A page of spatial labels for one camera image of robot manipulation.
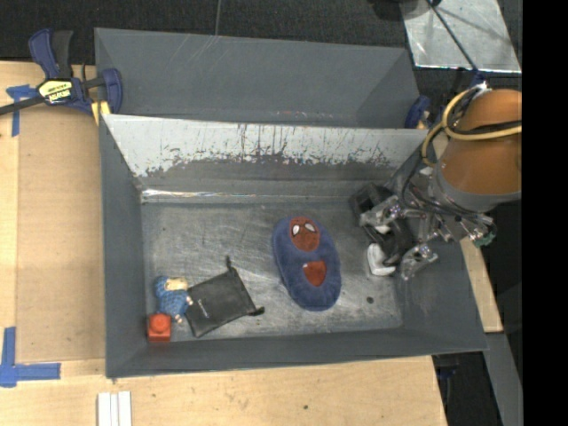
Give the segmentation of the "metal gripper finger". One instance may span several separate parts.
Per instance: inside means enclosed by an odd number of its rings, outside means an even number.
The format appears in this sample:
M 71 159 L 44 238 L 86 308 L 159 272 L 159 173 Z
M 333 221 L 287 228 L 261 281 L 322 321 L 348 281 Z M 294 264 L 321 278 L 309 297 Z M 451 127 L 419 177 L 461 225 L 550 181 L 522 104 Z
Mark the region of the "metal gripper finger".
M 400 217 L 400 203 L 397 195 L 392 195 L 375 205 L 359 217 L 360 226 L 382 227 L 390 225 Z
M 402 257 L 400 275 L 405 281 L 413 278 L 427 265 L 438 260 L 438 254 L 432 250 L 428 243 L 419 243 L 410 248 Z

